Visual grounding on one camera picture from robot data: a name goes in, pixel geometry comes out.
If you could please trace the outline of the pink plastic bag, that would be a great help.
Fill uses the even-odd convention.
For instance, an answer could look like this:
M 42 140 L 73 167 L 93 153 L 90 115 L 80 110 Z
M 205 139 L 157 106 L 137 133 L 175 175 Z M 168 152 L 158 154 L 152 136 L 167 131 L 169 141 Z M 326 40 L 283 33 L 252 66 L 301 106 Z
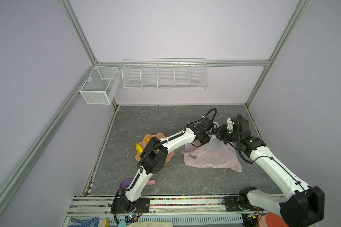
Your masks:
M 196 168 L 226 168 L 238 173 L 242 172 L 235 149 L 218 140 L 215 135 L 211 136 L 209 143 L 201 146 L 195 141 L 186 144 L 181 152 L 184 155 L 184 163 Z

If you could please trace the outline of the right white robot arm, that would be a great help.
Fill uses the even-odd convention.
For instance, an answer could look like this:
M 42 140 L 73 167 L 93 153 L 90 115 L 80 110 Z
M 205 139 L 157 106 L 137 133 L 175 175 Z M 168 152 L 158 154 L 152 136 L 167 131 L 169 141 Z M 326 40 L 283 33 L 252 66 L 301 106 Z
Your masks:
M 282 196 L 248 187 L 239 192 L 241 210 L 261 208 L 281 217 L 289 227 L 309 227 L 324 219 L 325 193 L 311 187 L 289 170 L 259 137 L 253 137 L 249 122 L 238 114 L 215 129 L 216 137 L 237 150 L 248 164 L 258 164 L 282 191 Z

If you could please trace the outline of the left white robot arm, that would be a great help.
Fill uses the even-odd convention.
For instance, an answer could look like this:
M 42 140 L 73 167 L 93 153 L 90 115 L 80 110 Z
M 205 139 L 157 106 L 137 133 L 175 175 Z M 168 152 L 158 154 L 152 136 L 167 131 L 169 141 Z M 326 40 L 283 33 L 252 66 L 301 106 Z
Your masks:
M 158 139 L 152 137 L 141 153 L 138 161 L 138 171 L 131 184 L 126 189 L 119 189 L 113 199 L 111 212 L 131 213 L 139 203 L 141 193 L 150 178 L 158 173 L 166 164 L 171 153 L 186 144 L 199 141 L 204 145 L 210 141 L 213 123 L 204 126 L 201 123 L 186 126 L 184 130 L 170 137 Z

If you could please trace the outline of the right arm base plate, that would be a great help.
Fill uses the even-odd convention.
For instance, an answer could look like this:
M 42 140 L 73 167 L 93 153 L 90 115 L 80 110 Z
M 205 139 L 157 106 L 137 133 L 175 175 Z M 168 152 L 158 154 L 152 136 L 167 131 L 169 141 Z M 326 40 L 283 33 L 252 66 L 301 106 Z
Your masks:
M 239 204 L 239 196 L 225 196 L 222 204 L 225 206 L 227 212 L 243 211 Z

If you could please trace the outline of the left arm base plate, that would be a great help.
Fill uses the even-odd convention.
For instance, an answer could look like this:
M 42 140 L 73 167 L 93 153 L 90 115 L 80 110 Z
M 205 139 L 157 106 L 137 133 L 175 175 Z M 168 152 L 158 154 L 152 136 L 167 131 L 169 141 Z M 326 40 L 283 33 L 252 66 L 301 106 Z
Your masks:
M 130 202 L 127 198 L 116 198 L 115 206 L 111 207 L 111 213 L 148 213 L 150 209 L 150 198 L 139 198 L 134 202 Z

